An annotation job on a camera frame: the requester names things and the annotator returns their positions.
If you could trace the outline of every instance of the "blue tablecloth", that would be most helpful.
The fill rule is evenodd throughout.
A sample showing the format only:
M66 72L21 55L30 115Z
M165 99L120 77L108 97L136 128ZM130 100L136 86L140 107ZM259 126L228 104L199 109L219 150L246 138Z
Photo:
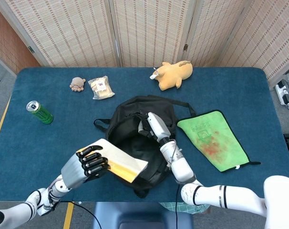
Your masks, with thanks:
M289 154L264 72L257 68L194 68L181 88L160 91L149 79L152 68L29 68L17 77L0 132L0 200L24 200L33 190L47 187L71 155L103 138L93 126L96 118L111 118L117 105L136 95L154 94L189 102L198 114L221 110L252 161L259 166L220 173L177 129L177 144L205 186L217 184L248 187L263 197L263 182L271 175L289 177ZM86 81L107 75L115 96L93 100L88 83L72 92L73 77ZM39 101L53 115L45 125L26 111ZM178 118L188 109L175 106ZM108 173L72 190L65 200L175 201L176 183L169 176L145 199Z

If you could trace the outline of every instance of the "stuffed animal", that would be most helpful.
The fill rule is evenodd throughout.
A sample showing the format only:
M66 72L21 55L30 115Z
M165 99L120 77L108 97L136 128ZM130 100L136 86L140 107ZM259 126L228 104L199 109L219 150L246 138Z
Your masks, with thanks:
M73 91L83 91L83 86L84 86L84 82L86 80L85 79L81 79L80 77L74 77L72 79L72 82L70 83L70 88L73 90Z
M153 72L150 79L158 80L159 88L162 91L174 86L179 88L182 80L187 79L192 74L192 70L190 61L180 61L175 64L163 62L162 66Z

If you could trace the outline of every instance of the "wall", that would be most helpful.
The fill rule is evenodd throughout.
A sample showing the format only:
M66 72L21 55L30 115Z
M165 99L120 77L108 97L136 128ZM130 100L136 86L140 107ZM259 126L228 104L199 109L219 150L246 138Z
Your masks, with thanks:
M267 79L289 64L289 0L253 0L218 66L258 67Z
M112 0L123 66L152 67L180 59L194 5L193 0Z
M0 59L16 74L23 68L40 66L1 13Z
M198 0L183 59L194 67L214 66L247 0Z
M104 0L5 0L51 67L116 67Z

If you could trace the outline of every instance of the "green plaid cloth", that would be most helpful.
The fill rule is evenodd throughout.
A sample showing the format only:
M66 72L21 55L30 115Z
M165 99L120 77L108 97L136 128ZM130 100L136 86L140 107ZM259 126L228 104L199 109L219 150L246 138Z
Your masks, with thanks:
M164 208L168 209L169 211L175 211L175 202L161 202L160 204ZM192 206L192 205L188 205L184 202L178 202L177 203L177 211L178 212L186 212L189 214L202 213L202 212L206 211L209 207L210 207L209 204Z

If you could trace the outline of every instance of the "backpack handle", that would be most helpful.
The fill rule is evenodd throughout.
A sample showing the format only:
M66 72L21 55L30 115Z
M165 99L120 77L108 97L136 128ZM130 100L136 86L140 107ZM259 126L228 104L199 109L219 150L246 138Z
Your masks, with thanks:
M150 94L148 96L155 97L155 98L160 98L160 99L165 99L165 100L169 101L170 103L172 103L174 105L187 107L187 108L189 108L189 112L190 112L191 117L195 117L196 116L196 112L194 111L192 106L189 103L187 103L187 102L183 102L183 101L179 101L179 100L175 100L175 99L168 99L168 98L164 98L164 97L160 97L160 96L152 95L152 94Z
M98 118L98 119L95 119L94 122L93 122L94 126L96 126L99 130L101 130L102 132L105 133L106 130L107 130L107 128L103 127L102 125L97 124L97 123L96 123L97 121L101 121L101 122L103 122L104 124L109 125L110 122L111 122L111 120L110 120L110 119Z

